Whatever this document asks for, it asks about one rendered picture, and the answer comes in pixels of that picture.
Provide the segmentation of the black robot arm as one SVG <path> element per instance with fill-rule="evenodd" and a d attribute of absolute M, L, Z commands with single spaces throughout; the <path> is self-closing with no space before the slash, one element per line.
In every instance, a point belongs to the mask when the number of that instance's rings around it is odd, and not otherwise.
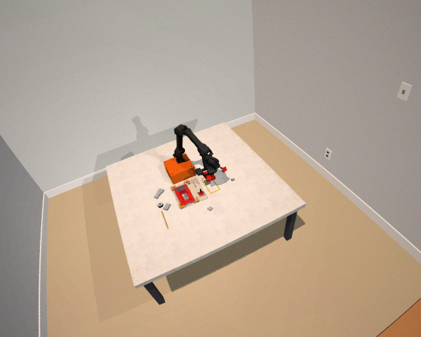
<path fill-rule="evenodd" d="M 184 158 L 182 154 L 185 152 L 185 149 L 182 147 L 182 140 L 183 135 L 187 136 L 192 143 L 197 147 L 200 156 L 202 156 L 203 163 L 208 163 L 210 166 L 206 166 L 206 170 L 208 171 L 208 175 L 212 175 L 217 172 L 217 168 L 215 168 L 219 164 L 219 160 L 215 157 L 212 157 L 213 152 L 212 150 L 204 143 L 202 143 L 185 125 L 179 125 L 174 129 L 174 133 L 176 134 L 176 148 L 174 150 L 173 157 L 176 158 L 177 163 L 184 162 Z M 210 154 L 208 154 L 210 152 Z M 214 167 L 213 167 L 214 166 Z"/>

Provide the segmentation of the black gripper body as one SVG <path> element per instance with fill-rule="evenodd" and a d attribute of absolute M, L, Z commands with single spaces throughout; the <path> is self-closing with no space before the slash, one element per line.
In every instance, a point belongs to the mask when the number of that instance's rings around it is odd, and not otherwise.
<path fill-rule="evenodd" d="M 199 168 L 197 168 L 197 169 L 195 170 L 198 176 L 202 175 L 202 174 L 203 174 L 203 172 L 204 172 L 204 171 L 206 171 L 206 166 L 207 166 L 207 165 L 208 165 L 208 166 L 210 166 L 210 164 L 208 164 L 208 163 L 203 163 L 203 167 L 204 167 L 204 168 L 200 169 L 200 167 L 199 167 Z M 220 164 L 218 164 L 215 168 L 220 168 Z"/>

